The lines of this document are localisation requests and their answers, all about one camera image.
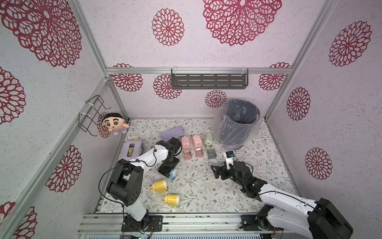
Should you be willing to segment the pink pencil sharpener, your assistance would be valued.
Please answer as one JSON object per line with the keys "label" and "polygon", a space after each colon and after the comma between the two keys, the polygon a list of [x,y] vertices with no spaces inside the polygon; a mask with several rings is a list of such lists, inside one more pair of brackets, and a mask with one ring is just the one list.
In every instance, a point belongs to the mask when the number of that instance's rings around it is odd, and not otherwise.
{"label": "pink pencil sharpener", "polygon": [[183,136],[181,138],[182,148],[183,150],[189,150],[191,149],[191,143],[190,138],[188,136]]}
{"label": "pink pencil sharpener", "polygon": [[203,142],[202,142],[202,139],[201,139],[201,137],[199,135],[194,135],[193,136],[193,143],[194,143],[194,148],[195,149],[203,147]]}

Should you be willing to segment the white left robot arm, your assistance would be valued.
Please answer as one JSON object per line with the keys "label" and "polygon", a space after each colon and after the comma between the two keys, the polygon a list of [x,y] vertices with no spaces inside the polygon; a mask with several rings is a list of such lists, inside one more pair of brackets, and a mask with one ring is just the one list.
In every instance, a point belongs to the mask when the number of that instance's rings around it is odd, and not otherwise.
{"label": "white left robot arm", "polygon": [[162,176],[170,180],[175,179],[176,166],[180,162],[177,156],[181,149],[181,141],[173,137],[168,141],[157,142],[148,152],[135,159],[119,160],[117,165],[109,170],[111,177],[106,192],[112,197],[112,201],[122,204],[128,217],[138,223],[143,222],[148,211],[139,196],[145,173],[158,165],[158,172]]}

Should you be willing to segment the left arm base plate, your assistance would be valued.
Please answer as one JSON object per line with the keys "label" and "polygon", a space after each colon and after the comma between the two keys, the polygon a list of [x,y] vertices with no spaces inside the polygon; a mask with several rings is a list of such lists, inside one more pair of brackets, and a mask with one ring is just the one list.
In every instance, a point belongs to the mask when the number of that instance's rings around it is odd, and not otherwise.
{"label": "left arm base plate", "polygon": [[132,218],[131,215],[124,216],[121,231],[125,232],[161,232],[163,226],[163,216],[146,215],[141,221]]}

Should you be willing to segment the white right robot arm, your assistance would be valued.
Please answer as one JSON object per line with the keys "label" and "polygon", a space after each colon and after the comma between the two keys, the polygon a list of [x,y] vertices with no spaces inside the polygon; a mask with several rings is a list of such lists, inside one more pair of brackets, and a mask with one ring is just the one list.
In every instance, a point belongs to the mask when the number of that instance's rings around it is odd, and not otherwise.
{"label": "white right robot arm", "polygon": [[230,179],[246,197],[264,202],[256,214],[257,227],[282,228],[308,239],[349,239],[353,228],[327,199],[318,201],[287,193],[253,176],[247,163],[234,161],[211,166],[215,178]]}

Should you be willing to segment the clear sharpener shavings tray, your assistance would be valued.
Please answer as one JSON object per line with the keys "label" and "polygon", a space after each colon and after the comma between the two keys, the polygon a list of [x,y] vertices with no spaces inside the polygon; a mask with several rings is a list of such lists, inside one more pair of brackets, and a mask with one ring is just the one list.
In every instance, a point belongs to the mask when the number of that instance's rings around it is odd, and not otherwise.
{"label": "clear sharpener shavings tray", "polygon": [[208,159],[211,160],[211,159],[216,159],[217,158],[217,154],[216,154],[216,151],[215,149],[208,149],[207,150],[207,156],[208,156]]}

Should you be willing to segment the blue pencil sharpener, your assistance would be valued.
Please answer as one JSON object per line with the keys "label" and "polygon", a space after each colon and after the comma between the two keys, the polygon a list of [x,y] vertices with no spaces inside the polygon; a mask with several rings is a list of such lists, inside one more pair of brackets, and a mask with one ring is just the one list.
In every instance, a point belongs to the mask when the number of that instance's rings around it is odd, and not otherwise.
{"label": "blue pencil sharpener", "polygon": [[173,170],[170,172],[169,179],[170,179],[170,180],[175,180],[175,179],[176,179],[176,176],[177,176],[177,169],[173,169]]}

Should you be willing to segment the pink sharpener shavings tray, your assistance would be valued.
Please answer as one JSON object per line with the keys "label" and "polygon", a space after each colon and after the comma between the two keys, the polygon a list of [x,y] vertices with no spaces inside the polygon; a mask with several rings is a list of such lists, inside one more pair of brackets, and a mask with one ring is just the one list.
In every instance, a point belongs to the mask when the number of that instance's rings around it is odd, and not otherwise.
{"label": "pink sharpener shavings tray", "polygon": [[204,157],[204,151],[202,148],[195,149],[196,158],[203,158]]}

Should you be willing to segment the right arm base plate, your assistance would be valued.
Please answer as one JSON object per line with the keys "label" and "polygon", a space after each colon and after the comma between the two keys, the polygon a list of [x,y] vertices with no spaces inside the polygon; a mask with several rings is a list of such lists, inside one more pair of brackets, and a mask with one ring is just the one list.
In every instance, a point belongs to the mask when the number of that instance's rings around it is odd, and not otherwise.
{"label": "right arm base plate", "polygon": [[239,229],[244,231],[273,231],[274,227],[265,216],[257,214],[241,215]]}

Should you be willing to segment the green pencil sharpener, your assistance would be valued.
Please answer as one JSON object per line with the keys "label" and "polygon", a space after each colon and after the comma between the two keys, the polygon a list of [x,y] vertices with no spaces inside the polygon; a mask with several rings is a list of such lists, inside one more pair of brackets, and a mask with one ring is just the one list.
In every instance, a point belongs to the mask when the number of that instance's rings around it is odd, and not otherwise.
{"label": "green pencil sharpener", "polygon": [[205,135],[204,145],[206,147],[212,147],[213,146],[213,135],[211,133],[207,133]]}

